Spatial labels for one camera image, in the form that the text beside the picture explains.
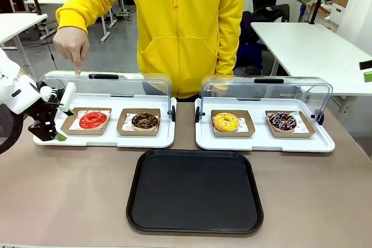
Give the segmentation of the person's right hand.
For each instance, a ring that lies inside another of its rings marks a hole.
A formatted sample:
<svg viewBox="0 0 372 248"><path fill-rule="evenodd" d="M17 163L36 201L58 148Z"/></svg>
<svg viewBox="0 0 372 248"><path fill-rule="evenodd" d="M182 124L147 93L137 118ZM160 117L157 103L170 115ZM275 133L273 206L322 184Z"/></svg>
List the person's right hand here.
<svg viewBox="0 0 372 248"><path fill-rule="evenodd" d="M75 75L79 76L90 49L88 34L77 27L62 27L56 32L53 43L58 52L75 65Z"/></svg>

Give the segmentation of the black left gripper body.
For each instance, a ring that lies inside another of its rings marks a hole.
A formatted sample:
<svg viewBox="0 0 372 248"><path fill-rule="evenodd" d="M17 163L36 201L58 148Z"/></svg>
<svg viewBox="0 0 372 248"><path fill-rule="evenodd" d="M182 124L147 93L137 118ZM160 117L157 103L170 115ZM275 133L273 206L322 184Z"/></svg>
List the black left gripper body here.
<svg viewBox="0 0 372 248"><path fill-rule="evenodd" d="M41 103L37 109L36 126L55 126L55 116L63 96L63 88L52 88L47 84L37 84Z"/></svg>

